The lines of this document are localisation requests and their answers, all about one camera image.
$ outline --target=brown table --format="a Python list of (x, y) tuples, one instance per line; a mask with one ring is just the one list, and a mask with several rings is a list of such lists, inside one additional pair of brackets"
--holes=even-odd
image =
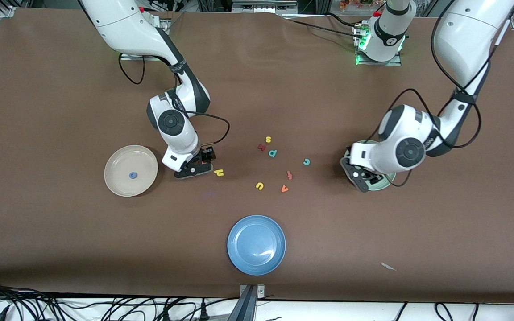
[[(83, 12), (19, 8), (0, 24), (0, 284), (234, 296), (263, 283), (286, 299), (514, 301), (514, 31), (493, 58), (469, 148), (374, 193), (356, 191), (338, 165), (403, 89), (434, 111), (447, 100), (434, 22), (414, 20), (402, 67), (377, 67), (355, 65), (346, 36), (273, 14), (186, 14), (171, 36), (210, 92), (209, 112), (231, 122), (215, 146), (225, 176), (176, 181), (161, 166), (147, 193), (122, 198), (104, 184), (106, 160), (129, 144), (161, 156), (145, 106), (173, 77), (151, 61), (132, 85)], [(125, 65), (139, 77), (140, 62)], [(401, 101), (421, 108), (412, 95)], [(211, 118), (192, 123), (204, 142), (224, 131)], [(460, 143), (476, 123), (471, 115)], [(275, 158), (257, 149), (265, 136)], [(252, 214), (287, 237), (283, 263), (261, 277), (226, 251), (230, 228)]]

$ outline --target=beige plate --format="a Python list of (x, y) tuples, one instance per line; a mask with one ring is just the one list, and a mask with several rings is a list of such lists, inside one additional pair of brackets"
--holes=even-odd
[(130, 145), (117, 150), (104, 167), (106, 186), (123, 197), (144, 193), (156, 179), (158, 161), (148, 148)]

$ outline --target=blue plate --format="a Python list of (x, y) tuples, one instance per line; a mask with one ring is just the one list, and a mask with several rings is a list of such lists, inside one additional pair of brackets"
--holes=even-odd
[(262, 276), (285, 256), (285, 235), (277, 222), (263, 215), (244, 217), (229, 232), (227, 253), (239, 271)]

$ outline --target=plate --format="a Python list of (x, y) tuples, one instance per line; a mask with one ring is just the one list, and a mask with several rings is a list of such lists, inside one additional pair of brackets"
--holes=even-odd
[(227, 239), (227, 253), (239, 271), (263, 276), (275, 270), (285, 256), (283, 230), (263, 215), (251, 215), (235, 223)]
[(156, 179), (158, 161), (153, 152), (140, 145), (117, 150), (104, 167), (104, 182), (116, 195), (132, 197), (144, 193)]

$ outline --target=white paper scrap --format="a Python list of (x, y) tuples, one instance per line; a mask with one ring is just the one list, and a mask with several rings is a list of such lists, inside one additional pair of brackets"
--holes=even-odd
[(395, 268), (393, 268), (393, 267), (389, 266), (388, 264), (386, 264), (386, 263), (384, 263), (384, 262), (382, 262), (382, 266), (383, 266), (384, 268), (387, 268), (388, 270), (394, 270), (394, 271), (398, 272), (398, 270), (396, 270)]

